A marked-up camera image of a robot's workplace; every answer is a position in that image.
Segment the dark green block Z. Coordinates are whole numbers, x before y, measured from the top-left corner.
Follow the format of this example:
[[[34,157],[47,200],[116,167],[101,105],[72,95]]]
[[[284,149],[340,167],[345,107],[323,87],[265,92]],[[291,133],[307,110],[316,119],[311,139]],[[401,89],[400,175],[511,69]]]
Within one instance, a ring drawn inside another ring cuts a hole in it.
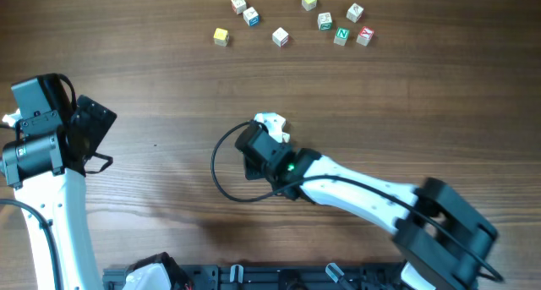
[[[330,12],[318,14],[317,24],[319,30],[330,30],[332,23],[333,20]]]

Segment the yellow wooden block top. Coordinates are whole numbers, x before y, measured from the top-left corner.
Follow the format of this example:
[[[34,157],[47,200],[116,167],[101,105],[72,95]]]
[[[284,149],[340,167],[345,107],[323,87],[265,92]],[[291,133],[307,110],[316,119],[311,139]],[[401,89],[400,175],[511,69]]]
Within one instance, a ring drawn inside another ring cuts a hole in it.
[[[301,0],[301,4],[306,11],[310,11],[317,6],[318,0]]]

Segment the yellow wooden block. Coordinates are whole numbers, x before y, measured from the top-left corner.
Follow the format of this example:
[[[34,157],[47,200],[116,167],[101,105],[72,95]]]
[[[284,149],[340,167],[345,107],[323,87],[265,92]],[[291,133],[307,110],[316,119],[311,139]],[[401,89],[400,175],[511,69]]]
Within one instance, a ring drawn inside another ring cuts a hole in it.
[[[310,11],[317,6],[318,0],[301,0],[301,4],[306,11]]]
[[[229,42],[228,30],[216,28],[213,39],[216,45],[226,47]]]

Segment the yellow-edged wooden block K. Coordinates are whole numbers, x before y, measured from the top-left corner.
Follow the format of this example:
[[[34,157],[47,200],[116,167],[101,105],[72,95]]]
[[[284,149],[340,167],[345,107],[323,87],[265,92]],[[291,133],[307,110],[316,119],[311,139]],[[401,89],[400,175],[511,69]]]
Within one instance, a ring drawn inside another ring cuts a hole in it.
[[[285,143],[288,143],[288,142],[290,141],[290,134],[288,134],[288,133],[283,133],[283,134],[282,134],[282,138],[283,138],[283,141],[284,141]]]

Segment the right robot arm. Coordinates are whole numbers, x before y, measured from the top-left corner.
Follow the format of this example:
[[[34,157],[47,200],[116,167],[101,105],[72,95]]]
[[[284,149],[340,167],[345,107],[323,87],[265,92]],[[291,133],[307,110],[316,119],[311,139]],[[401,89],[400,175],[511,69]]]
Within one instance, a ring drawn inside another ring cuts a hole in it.
[[[392,183],[347,169],[316,150],[294,150],[252,121],[236,148],[274,194],[347,211],[392,236],[405,258],[401,279],[416,289],[472,289],[503,278],[486,258],[498,232],[449,184]]]

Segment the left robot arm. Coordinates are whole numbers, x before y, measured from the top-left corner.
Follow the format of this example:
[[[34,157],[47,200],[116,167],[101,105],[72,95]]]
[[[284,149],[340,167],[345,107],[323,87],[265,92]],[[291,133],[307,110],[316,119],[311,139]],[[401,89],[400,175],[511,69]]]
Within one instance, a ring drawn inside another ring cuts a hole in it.
[[[189,289],[193,283],[167,253],[125,269],[99,273],[90,240],[85,165],[91,158],[110,167],[97,148],[115,112],[77,96],[63,74],[42,74],[12,85],[19,106],[3,117],[15,132],[3,147],[1,174],[14,190],[4,205],[22,210],[40,289]]]

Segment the yellow wooden block left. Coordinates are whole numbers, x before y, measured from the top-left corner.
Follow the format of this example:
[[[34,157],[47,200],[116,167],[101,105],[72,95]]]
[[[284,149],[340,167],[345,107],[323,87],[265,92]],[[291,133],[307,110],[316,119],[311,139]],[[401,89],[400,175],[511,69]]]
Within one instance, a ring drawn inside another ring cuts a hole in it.
[[[228,30],[216,28],[213,39],[216,45],[226,47],[229,42]]]

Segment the blue-edged wooden block A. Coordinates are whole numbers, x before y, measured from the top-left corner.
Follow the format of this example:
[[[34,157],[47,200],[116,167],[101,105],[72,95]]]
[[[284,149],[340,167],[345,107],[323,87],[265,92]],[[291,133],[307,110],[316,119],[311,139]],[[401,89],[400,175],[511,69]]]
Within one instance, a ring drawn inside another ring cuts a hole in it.
[[[260,22],[260,15],[254,7],[250,7],[243,11],[243,19],[248,26],[255,26]]]

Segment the green wooden block N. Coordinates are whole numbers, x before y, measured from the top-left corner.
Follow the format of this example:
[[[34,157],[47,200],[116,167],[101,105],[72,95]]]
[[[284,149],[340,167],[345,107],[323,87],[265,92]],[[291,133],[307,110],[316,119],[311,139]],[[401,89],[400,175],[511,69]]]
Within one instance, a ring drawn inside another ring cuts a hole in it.
[[[334,38],[334,43],[340,46],[345,46],[350,35],[350,30],[338,27]]]

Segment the red-edged wooden block top left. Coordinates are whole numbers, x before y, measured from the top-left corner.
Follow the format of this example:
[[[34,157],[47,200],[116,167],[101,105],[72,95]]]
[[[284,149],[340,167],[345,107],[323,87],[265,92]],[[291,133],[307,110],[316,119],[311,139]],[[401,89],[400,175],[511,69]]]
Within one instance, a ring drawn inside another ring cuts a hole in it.
[[[231,0],[231,5],[235,14],[242,14],[248,8],[245,0]]]

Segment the red wooden letter block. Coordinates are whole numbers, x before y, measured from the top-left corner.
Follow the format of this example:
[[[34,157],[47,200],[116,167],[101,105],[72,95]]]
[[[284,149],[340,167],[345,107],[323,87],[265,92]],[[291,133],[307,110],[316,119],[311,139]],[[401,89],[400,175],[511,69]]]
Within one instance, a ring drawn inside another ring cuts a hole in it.
[[[356,42],[360,45],[367,46],[374,36],[374,30],[368,26],[364,26],[358,33]]]

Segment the plain wooden block bird picture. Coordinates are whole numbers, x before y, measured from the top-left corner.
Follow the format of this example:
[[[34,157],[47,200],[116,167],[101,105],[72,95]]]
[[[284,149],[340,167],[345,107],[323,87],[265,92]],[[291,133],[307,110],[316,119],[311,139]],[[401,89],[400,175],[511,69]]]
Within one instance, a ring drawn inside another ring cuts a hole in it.
[[[364,8],[357,3],[353,3],[352,6],[347,10],[347,19],[353,23],[357,23],[362,17]]]

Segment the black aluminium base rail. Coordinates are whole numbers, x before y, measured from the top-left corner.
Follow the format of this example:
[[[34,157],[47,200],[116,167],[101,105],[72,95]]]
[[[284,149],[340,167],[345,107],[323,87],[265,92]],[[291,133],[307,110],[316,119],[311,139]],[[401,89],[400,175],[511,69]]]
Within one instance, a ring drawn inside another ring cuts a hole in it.
[[[193,290],[227,289],[340,289],[322,266],[245,266],[241,282],[230,281],[230,267],[218,265],[183,265]],[[355,289],[409,289],[399,280],[400,263],[368,263],[343,266],[348,283]]]

